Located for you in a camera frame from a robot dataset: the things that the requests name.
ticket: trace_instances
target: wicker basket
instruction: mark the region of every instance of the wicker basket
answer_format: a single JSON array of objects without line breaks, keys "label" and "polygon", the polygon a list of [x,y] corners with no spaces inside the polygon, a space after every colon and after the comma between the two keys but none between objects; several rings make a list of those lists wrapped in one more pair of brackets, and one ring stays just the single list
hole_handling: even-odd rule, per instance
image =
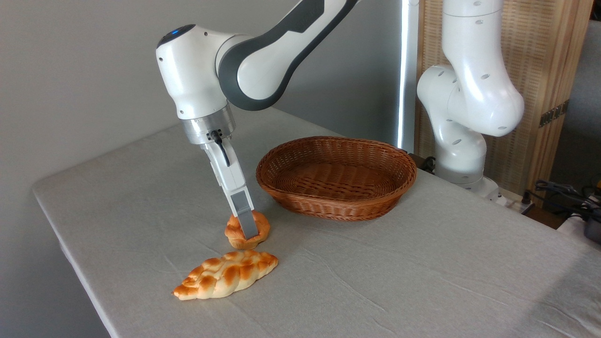
[{"label": "wicker basket", "polygon": [[257,181],[284,208],[340,221],[389,212],[414,183],[417,169],[387,143],[308,137],[284,143],[257,166]]}]

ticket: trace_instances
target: gray tablecloth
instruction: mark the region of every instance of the gray tablecloth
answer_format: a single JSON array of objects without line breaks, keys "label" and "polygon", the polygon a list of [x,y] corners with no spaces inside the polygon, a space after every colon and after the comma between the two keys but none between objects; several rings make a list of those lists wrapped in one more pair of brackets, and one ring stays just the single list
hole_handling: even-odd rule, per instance
[{"label": "gray tablecloth", "polygon": [[279,265],[226,298],[171,295],[233,251],[228,203],[181,126],[35,185],[112,336],[601,336],[598,251],[422,171],[376,220],[293,214],[260,189],[256,165],[278,144],[333,133],[275,109],[234,116],[232,144],[272,225],[257,250]]}]

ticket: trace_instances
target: bread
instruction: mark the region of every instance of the bread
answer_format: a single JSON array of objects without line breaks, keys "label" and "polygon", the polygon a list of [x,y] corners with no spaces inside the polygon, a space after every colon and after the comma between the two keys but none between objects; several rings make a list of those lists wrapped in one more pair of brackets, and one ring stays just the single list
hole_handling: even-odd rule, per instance
[{"label": "bread", "polygon": [[278,259],[254,250],[234,251],[205,260],[173,290],[180,300],[222,298],[243,290],[270,273]]},{"label": "bread", "polygon": [[269,229],[271,228],[267,218],[256,210],[252,211],[252,217],[255,219],[259,234],[246,239],[242,232],[242,226],[240,225],[238,217],[234,217],[234,215],[230,216],[230,220],[225,227],[225,235],[232,247],[239,250],[250,250],[256,248],[259,243],[267,239],[267,236],[269,236]]}]

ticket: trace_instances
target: braided bread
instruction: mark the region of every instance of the braided bread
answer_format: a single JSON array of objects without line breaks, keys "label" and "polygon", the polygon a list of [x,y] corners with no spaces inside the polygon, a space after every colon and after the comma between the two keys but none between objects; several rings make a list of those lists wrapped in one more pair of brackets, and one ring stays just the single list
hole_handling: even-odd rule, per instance
[{"label": "braided bread", "polygon": [[235,249],[254,249],[259,243],[266,240],[267,236],[269,236],[269,229],[271,226],[269,225],[269,221],[265,215],[253,210],[252,218],[255,220],[259,234],[252,238],[246,239],[244,237],[244,233],[242,232],[242,226],[240,225],[240,220],[238,220],[238,217],[234,217],[234,215],[230,216],[230,220],[227,222],[227,226],[225,227],[225,235],[230,241],[231,246]]},{"label": "braided bread", "polygon": [[221,298],[243,290],[270,273],[278,259],[254,250],[233,251],[205,260],[190,272],[172,294],[180,300]]}]

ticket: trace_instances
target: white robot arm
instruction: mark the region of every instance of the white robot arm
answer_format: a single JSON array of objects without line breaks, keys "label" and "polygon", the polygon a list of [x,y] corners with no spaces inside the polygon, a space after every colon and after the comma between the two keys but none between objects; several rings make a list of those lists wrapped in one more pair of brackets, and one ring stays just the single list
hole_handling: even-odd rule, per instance
[{"label": "white robot arm", "polygon": [[186,135],[209,156],[247,239],[258,232],[246,180],[229,142],[236,125],[228,101],[250,111],[272,106],[297,66],[358,1],[302,0],[255,38],[186,25],[157,46],[160,73]]},{"label": "white robot arm", "polygon": [[486,142],[520,122],[524,103],[501,54],[503,0],[445,0],[442,49],[451,66],[427,69],[418,97],[432,123],[436,175],[496,200],[498,186],[483,176]]}]

